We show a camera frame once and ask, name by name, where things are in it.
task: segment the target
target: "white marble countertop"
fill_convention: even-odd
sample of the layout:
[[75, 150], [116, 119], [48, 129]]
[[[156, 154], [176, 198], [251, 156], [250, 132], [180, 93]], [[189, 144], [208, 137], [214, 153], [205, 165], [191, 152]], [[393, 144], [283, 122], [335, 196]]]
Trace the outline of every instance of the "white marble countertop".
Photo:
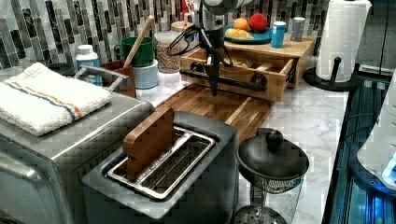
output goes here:
[[[0, 70], [0, 81], [18, 72]], [[188, 84], [180, 80], [179, 73], [160, 73], [158, 86], [137, 90], [137, 98], [156, 106]], [[282, 132], [285, 139], [302, 148], [309, 158], [310, 167], [292, 224], [321, 222], [346, 104], [346, 92], [323, 91], [302, 80], [298, 88], [285, 91], [282, 102], [274, 104], [261, 126]], [[238, 207], [249, 204], [248, 195], [249, 183], [240, 176]]]

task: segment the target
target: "toaster slot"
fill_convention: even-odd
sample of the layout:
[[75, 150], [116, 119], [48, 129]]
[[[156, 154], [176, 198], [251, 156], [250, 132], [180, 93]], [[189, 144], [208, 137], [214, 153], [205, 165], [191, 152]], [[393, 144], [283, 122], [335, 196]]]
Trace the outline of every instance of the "toaster slot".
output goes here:
[[106, 176], [155, 200], [164, 200], [214, 145], [215, 140], [175, 127], [176, 142], [149, 165], [136, 180], [127, 178], [127, 158], [116, 163]]
[[148, 176], [139, 176], [138, 180], [144, 178], [143, 187], [164, 193], [181, 181], [183, 173], [188, 172], [202, 158], [209, 145], [207, 139], [193, 135], [153, 172]]

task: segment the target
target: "white towel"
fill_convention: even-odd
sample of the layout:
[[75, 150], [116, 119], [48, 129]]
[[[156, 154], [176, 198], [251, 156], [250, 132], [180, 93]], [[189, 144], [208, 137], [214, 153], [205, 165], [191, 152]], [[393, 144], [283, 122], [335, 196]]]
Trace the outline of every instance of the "white towel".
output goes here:
[[111, 102], [111, 93], [41, 63], [0, 83], [0, 118], [40, 136]]

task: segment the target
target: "blue cup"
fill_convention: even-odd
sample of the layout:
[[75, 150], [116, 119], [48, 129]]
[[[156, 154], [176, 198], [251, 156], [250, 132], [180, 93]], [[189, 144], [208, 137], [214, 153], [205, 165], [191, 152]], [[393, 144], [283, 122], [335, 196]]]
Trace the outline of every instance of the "blue cup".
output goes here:
[[282, 48], [283, 39], [285, 38], [286, 23], [283, 21], [274, 22], [274, 28], [271, 39], [271, 47], [275, 49]]

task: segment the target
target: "green cup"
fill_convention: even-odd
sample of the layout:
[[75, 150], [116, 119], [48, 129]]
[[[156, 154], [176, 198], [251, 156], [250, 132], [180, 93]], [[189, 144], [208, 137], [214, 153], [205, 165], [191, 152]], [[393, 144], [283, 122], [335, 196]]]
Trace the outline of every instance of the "green cup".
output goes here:
[[[122, 59], [128, 57], [129, 51], [131, 51], [134, 46], [134, 42], [137, 37], [128, 37], [121, 40], [121, 43], [114, 46], [114, 52], [120, 56]], [[132, 67], [144, 67], [151, 65], [154, 59], [154, 52], [152, 48], [152, 38], [144, 37], [142, 43], [137, 49], [136, 54], [132, 58]]]

